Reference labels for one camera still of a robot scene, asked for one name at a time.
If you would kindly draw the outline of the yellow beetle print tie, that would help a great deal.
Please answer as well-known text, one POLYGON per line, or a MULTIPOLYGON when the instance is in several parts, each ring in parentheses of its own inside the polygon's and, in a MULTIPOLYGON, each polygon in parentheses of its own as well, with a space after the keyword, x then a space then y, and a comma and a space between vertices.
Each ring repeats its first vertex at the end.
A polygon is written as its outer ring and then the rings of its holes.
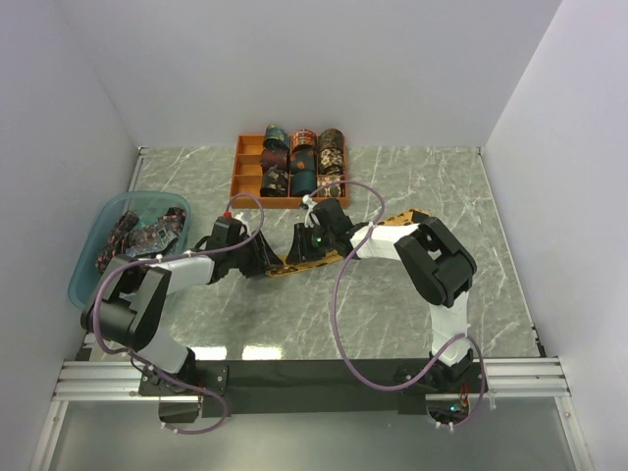
MULTIPOLYGON (((415 230, 419 223, 430 217, 429 213, 412 208, 398 215, 385 219, 378 224, 379 227, 403 227, 415 230)), ((342 260, 341 255, 335 249, 326 249, 322 256, 316 256, 314 260, 301 262, 288 262, 285 255, 281 255, 283 265, 277 268, 270 268, 266 271, 268 277, 280 277, 290 274, 304 272, 315 268, 330 265, 342 260)))

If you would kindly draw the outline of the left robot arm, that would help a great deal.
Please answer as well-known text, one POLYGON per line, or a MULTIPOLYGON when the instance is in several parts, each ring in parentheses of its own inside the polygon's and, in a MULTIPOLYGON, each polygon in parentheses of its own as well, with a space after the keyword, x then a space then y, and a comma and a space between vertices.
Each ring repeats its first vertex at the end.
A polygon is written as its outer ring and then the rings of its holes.
POLYGON ((194 352, 159 328, 168 295, 215 284, 231 270, 256 278, 283 265, 261 232, 251 232, 238 217, 225 214, 190 251, 161 263, 115 256, 83 308, 80 324, 163 372, 164 385, 184 394, 199 388, 201 379, 194 352))

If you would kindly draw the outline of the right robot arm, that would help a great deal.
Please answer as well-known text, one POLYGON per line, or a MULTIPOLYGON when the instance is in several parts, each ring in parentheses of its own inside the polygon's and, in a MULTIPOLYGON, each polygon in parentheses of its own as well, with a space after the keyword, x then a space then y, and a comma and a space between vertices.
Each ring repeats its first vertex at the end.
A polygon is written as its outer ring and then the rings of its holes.
POLYGON ((432 346, 428 370, 417 381, 428 392, 452 392, 466 381, 473 362, 468 332, 468 297, 477 264, 438 218, 418 210, 400 225, 354 224, 340 203, 308 204, 305 221, 294 225, 286 263, 319 262, 334 251, 342 258, 399 261, 429 303, 432 346))

